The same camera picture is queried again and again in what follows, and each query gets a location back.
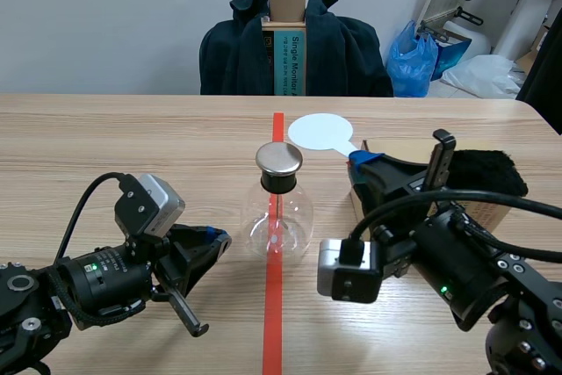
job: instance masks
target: wooden table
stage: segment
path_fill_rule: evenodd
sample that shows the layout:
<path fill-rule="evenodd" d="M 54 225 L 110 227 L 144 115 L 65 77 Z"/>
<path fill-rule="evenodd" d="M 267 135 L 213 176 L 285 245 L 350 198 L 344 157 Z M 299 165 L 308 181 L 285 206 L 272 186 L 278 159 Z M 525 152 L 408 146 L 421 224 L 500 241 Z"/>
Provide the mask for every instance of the wooden table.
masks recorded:
<path fill-rule="evenodd" d="M 0 262 L 52 262 L 86 186 L 106 171 L 152 172 L 184 198 L 181 222 L 225 228 L 232 248 L 188 297 L 211 324 L 191 338 L 167 304 L 109 328 L 73 330 L 46 359 L 64 374 L 258 374 L 262 369 L 265 265 L 243 246 L 239 204 L 259 178 L 257 149 L 271 116 L 288 126 L 312 112 L 335 112 L 363 138 L 430 137 L 443 127 L 507 151 L 529 198 L 562 206 L 560 138 L 530 107 L 504 100 L 134 97 L 0 95 Z M 378 301 L 334 302 L 316 293 L 318 246 L 355 225 L 345 161 L 303 151 L 300 184 L 315 205 L 314 238 L 302 263 L 285 268 L 284 373 L 483 374 L 490 324 L 459 331 L 449 308 L 415 273 L 387 280 Z M 79 220 L 69 254 L 118 245 L 115 183 L 99 188 Z M 496 234 L 508 242 L 562 250 L 558 221 L 512 211 Z M 538 264 L 562 281 L 560 267 Z"/>

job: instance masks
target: white paddle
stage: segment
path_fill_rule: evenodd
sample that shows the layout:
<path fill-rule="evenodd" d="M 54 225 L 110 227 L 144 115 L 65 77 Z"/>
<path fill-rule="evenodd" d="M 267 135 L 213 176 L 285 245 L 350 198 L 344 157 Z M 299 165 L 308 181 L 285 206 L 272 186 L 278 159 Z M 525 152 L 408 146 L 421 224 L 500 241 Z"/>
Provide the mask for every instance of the white paddle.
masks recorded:
<path fill-rule="evenodd" d="M 299 147 L 320 151 L 334 149 L 346 157 L 357 151 L 349 142 L 352 136 L 353 126 L 336 114 L 309 114 L 289 126 L 289 138 Z"/>

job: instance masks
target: stainless steel cap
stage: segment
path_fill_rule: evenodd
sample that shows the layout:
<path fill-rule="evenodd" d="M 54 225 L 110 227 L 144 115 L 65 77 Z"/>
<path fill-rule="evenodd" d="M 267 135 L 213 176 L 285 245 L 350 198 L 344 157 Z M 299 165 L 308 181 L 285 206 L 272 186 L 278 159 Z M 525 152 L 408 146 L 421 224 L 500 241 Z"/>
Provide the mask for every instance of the stainless steel cap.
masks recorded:
<path fill-rule="evenodd" d="M 302 166 L 302 154 L 294 145 L 286 142 L 270 142 L 257 150 L 256 164 L 268 175 L 290 176 Z"/>

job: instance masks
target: glass bottle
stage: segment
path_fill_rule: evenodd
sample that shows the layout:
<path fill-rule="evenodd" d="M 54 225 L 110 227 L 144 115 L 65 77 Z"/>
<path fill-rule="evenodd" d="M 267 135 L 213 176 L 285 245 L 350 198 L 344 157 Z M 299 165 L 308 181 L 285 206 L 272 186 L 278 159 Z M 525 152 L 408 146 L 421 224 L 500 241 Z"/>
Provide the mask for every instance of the glass bottle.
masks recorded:
<path fill-rule="evenodd" d="M 241 209 L 241 233 L 248 249 L 266 257 L 302 256 L 313 236 L 313 204 L 297 184 L 303 158 L 285 142 L 270 142 L 256 153 L 262 177 Z"/>

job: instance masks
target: blue plastic bag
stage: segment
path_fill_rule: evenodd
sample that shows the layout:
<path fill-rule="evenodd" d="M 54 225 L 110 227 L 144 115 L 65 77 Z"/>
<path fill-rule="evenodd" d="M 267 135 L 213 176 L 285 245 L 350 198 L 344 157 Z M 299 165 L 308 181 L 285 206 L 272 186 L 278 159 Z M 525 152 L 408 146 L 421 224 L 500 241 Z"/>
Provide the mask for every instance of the blue plastic bag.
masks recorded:
<path fill-rule="evenodd" d="M 437 62 L 437 44 L 431 36 L 415 39 L 410 21 L 390 47 L 386 70 L 393 80 L 395 97 L 425 97 Z"/>

